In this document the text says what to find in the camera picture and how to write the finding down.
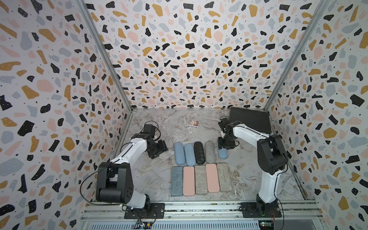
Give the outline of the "blue case brown lining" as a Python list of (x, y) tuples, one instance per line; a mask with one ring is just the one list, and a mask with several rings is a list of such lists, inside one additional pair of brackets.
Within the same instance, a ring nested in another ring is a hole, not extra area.
[(227, 159), (228, 158), (228, 150), (227, 149), (218, 149), (218, 156), (220, 159)]

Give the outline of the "grey case with glasses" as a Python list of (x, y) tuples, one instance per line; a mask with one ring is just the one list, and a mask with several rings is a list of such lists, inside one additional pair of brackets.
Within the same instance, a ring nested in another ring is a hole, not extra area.
[(216, 151), (213, 142), (207, 141), (205, 143), (205, 155), (206, 155), (206, 162), (208, 164), (213, 164), (216, 162)]

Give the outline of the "pink glasses case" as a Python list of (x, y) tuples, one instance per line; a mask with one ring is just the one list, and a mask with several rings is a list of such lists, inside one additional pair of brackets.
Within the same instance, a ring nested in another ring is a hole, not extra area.
[(209, 193), (220, 191), (217, 165), (210, 163), (206, 165), (207, 186)]
[(195, 168), (186, 166), (183, 168), (183, 195), (194, 196), (195, 191)]

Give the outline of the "case with purple glasses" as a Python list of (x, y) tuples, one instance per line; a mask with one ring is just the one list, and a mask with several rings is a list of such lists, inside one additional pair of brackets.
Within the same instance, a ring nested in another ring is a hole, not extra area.
[(195, 166), (196, 165), (196, 157), (194, 152), (194, 147), (191, 143), (184, 145), (185, 150), (185, 158), (186, 158), (186, 164), (188, 166)]

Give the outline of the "grey case mint lining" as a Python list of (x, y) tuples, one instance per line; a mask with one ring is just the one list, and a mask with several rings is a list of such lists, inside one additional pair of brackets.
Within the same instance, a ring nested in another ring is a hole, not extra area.
[(183, 167), (175, 166), (171, 173), (171, 196), (183, 196)]

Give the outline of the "mint glasses case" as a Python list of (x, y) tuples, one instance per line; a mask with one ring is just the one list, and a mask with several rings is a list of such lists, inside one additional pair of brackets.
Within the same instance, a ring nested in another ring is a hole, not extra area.
[(206, 167), (204, 165), (195, 166), (195, 194), (206, 195), (208, 193)]

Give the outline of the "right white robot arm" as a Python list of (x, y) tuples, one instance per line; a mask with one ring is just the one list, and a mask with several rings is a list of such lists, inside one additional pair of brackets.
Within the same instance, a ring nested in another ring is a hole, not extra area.
[(278, 208), (277, 187), (279, 176), (285, 173), (288, 165), (287, 153), (278, 134), (266, 134), (248, 127), (239, 121), (231, 122), (227, 117), (218, 123), (221, 137), (218, 138), (218, 149), (236, 148), (237, 139), (253, 145), (257, 149), (257, 162), (262, 170), (261, 188), (256, 202), (251, 208), (259, 216), (274, 213)]

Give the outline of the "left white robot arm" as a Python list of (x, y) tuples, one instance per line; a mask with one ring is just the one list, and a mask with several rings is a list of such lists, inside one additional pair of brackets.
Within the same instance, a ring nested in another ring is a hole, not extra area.
[(134, 189), (131, 167), (143, 153), (155, 159), (168, 151), (165, 141), (156, 137), (161, 133), (152, 124), (145, 124), (140, 133), (133, 135), (121, 153), (97, 170), (96, 200), (107, 204), (122, 204), (142, 211), (150, 210), (150, 198)]

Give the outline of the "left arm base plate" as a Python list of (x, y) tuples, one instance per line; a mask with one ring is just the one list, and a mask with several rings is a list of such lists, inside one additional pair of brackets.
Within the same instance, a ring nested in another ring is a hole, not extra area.
[(150, 203), (144, 208), (126, 208), (124, 219), (163, 219), (165, 213), (165, 203)]

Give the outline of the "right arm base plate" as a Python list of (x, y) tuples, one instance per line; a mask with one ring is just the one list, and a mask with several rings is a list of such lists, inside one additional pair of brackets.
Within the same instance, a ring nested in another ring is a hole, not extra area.
[(262, 202), (242, 202), (238, 210), (244, 218), (280, 218), (282, 217), (281, 208), (275, 200), (269, 204)]

